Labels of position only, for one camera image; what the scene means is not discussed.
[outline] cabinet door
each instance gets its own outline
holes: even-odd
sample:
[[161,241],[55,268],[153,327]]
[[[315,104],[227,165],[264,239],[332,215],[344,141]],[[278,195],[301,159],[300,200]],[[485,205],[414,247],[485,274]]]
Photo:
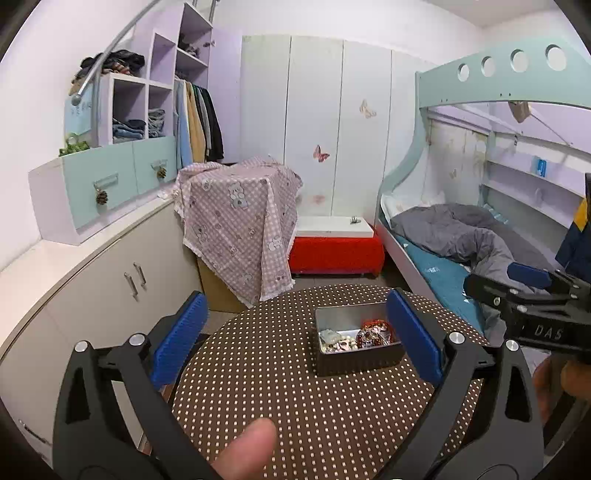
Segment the cabinet door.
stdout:
[[244,37],[241,70],[242,158],[272,156],[283,163],[285,99],[291,37]]
[[212,31],[216,47],[210,49],[207,89],[212,96],[223,138],[224,163],[244,160],[240,155],[240,62],[242,35]]
[[196,257],[183,246],[183,230],[168,205],[85,266],[47,308],[72,345],[88,340],[102,348],[148,333],[200,289]]
[[[202,291],[197,257],[183,245],[183,232],[171,204],[121,239],[128,252],[126,268],[133,269],[139,282],[138,297],[155,321],[176,312],[194,290]],[[133,263],[144,274],[143,286]]]
[[[174,137],[149,138],[129,143],[134,149],[135,175],[140,195],[177,177]],[[163,179],[157,176],[160,167],[166,169]]]
[[391,75],[391,50],[345,42],[333,215],[374,223],[388,143]]
[[[285,165],[304,182],[298,205],[300,215],[329,216],[332,208],[342,63],[342,40],[291,40]],[[317,146],[330,156],[315,158]]]
[[[138,194],[131,143],[92,148],[63,158],[66,190],[76,228]],[[107,192],[105,205],[96,203],[95,186]]]
[[46,458],[51,457],[57,397],[71,353],[69,342],[42,309],[0,364],[2,401],[25,438]]

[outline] teal mattress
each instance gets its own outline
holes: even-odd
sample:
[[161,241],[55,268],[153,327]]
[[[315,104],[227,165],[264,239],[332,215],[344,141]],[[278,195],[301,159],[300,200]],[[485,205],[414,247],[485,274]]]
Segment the teal mattress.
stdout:
[[464,279],[469,275],[468,271],[452,260],[426,252],[402,236],[393,236],[425,278],[439,303],[484,335],[482,311],[478,304],[464,293]]

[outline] clothing pile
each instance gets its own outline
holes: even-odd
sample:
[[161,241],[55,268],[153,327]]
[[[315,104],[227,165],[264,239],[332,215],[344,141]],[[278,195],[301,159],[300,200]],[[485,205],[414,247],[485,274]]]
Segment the clothing pile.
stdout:
[[129,142],[132,140],[141,140],[144,137],[146,122],[139,119],[126,120],[120,122],[113,119],[113,143]]
[[174,92],[177,166],[222,160],[222,132],[207,89],[176,78]]
[[157,138],[164,136],[164,115],[166,112],[161,108],[148,110],[148,136]]
[[[76,93],[81,87],[84,79],[90,72],[92,66],[96,63],[102,52],[96,55],[94,58],[86,57],[80,62],[80,70],[76,73],[72,80],[72,87],[70,88],[70,95]],[[107,73],[122,73],[124,75],[138,76],[139,71],[145,65],[145,59],[143,55],[134,53],[129,50],[117,50],[109,54],[103,63],[102,74]]]
[[195,57],[196,59],[199,58],[199,47],[193,47],[192,45],[186,43],[184,41],[184,35],[180,34],[180,36],[178,37],[178,47],[187,52],[189,55]]

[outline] white wall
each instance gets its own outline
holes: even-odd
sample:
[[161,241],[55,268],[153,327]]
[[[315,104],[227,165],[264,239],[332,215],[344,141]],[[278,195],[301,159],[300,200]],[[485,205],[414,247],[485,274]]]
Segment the white wall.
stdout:
[[0,63],[0,270],[39,240],[27,173],[63,147],[64,102],[80,61],[148,0],[43,0]]
[[214,23],[244,35],[309,35],[368,43],[437,65],[484,45],[480,28],[421,0],[224,0]]
[[486,45],[493,45],[522,37],[559,36],[567,40],[572,47],[579,50],[586,58],[591,58],[587,48],[569,19],[562,10],[553,9],[523,15],[507,22],[494,25],[484,30]]

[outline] blue gripper pad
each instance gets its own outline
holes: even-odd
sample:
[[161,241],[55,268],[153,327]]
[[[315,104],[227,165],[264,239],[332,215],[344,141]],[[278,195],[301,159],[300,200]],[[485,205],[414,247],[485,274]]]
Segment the blue gripper pad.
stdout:
[[404,298],[392,290],[386,300],[388,321],[394,327],[419,377],[434,387],[443,379],[441,351]]
[[552,279],[548,272],[517,262],[513,262],[507,267],[507,275],[511,280],[519,281],[530,287],[548,288],[552,285]]
[[207,299],[197,295],[179,315],[177,321],[154,353],[150,380],[156,390],[175,383],[187,355],[207,321]]

